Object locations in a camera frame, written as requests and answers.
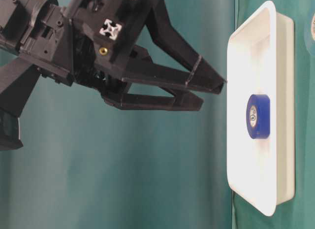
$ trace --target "blue cylinder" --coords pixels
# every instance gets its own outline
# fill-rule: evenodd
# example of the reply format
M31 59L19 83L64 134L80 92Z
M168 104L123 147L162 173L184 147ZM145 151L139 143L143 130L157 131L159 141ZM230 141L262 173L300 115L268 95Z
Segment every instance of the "blue cylinder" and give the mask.
M270 135L270 99L267 95L252 95L246 110L247 130L252 139L267 139Z

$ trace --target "green curtain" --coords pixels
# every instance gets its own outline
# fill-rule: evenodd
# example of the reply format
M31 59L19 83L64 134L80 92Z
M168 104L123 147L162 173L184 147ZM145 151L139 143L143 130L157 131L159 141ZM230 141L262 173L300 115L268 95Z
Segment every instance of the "green curtain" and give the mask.
M240 26L267 0L235 0ZM312 0L272 0L279 13L295 23L295 198L278 206L272 217L265 217L240 196L234 206L238 229L311 229L315 224L315 58L304 44L304 24Z
M166 4L174 27L226 77L234 0ZM147 31L139 43L180 68ZM2 65L10 59L0 53ZM25 147L0 153L1 228L231 228L226 91L199 95L200 112L119 111L93 90L40 78L21 117Z

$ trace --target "screw hole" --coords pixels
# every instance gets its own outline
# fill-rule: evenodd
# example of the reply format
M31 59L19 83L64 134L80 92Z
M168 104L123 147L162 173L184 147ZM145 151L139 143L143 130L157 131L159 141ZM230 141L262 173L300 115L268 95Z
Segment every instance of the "screw hole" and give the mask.
M105 55L108 54L108 49L102 47L102 48L99 49L99 53L100 53L102 56L105 56Z
M62 26L63 22L62 21L57 21L57 26Z

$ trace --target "roll of tape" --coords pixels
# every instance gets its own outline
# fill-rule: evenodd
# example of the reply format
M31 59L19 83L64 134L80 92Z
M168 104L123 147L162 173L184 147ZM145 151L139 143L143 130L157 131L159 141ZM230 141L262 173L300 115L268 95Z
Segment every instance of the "roll of tape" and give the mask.
M311 9L305 21L304 41L308 52L315 56L315 0L312 1Z
M270 135L270 99L267 95L252 95L246 110L247 130L252 139L267 139Z

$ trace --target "white tray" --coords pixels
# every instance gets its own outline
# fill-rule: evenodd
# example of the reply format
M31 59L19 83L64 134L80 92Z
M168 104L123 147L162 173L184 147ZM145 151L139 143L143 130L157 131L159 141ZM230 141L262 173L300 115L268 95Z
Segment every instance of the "white tray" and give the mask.
M227 49L227 177L266 216L294 196L294 23L265 2L230 37ZM251 139L252 94L270 98L270 136Z

